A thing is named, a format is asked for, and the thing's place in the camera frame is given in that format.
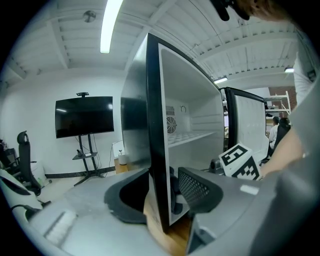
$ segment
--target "floor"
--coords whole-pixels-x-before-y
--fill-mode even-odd
[[[116,171],[109,171],[107,174],[102,175],[106,177],[115,175]],[[44,188],[41,189],[41,194],[37,197],[42,202],[54,202],[59,199],[64,193],[74,187],[74,184],[81,181],[84,177],[73,177],[73,178],[52,178],[52,183],[46,180],[48,183]]]

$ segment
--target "brick wall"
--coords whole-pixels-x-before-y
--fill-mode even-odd
[[[297,105],[297,94],[296,94],[296,88],[294,86],[269,87],[269,92],[271,96],[286,95],[286,91],[288,91],[291,110],[293,110]],[[285,108],[288,108],[287,100],[283,100],[282,103]],[[279,109],[282,109],[281,102],[279,101],[273,101],[272,105],[278,106]],[[280,117],[287,117],[287,116],[288,116],[287,112],[280,113]]]

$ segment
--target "television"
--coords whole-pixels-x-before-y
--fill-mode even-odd
[[[55,103],[56,138],[114,131],[113,98],[79,97]]]

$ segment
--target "refrigerator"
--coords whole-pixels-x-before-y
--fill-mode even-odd
[[[228,147],[254,144],[257,158],[266,157],[263,98],[218,88],[183,52],[150,33],[145,37],[121,93],[122,137],[128,170],[150,171],[155,218],[164,232],[189,210],[186,203],[177,202],[178,168],[207,170],[224,151],[223,95],[229,118]]]

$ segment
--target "tv stand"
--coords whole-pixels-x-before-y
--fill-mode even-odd
[[[81,135],[78,136],[79,138],[79,145],[80,145],[80,149],[82,152],[84,152],[84,149],[83,149],[83,146],[82,146],[82,140],[81,140]],[[90,149],[90,152],[89,153],[84,153],[82,156],[78,156],[76,155],[72,160],[80,160],[82,159],[83,160],[83,164],[84,164],[84,167],[85,167],[85,172],[86,172],[86,175],[84,177],[84,179],[80,180],[78,183],[74,184],[74,186],[77,186],[83,182],[85,182],[87,179],[89,179],[90,177],[93,177],[93,176],[97,176],[97,177],[100,177],[100,178],[104,178],[100,173],[98,173],[98,169],[97,169],[97,166],[96,166],[96,162],[95,162],[95,156],[97,155],[97,152],[93,152],[92,151],[92,145],[91,145],[91,135],[88,134],[88,141],[89,141],[89,149]],[[93,167],[94,167],[94,171],[89,171],[88,170],[88,166],[87,166],[87,162],[86,162],[86,159],[87,158],[91,158],[92,160],[92,163],[93,163]]]

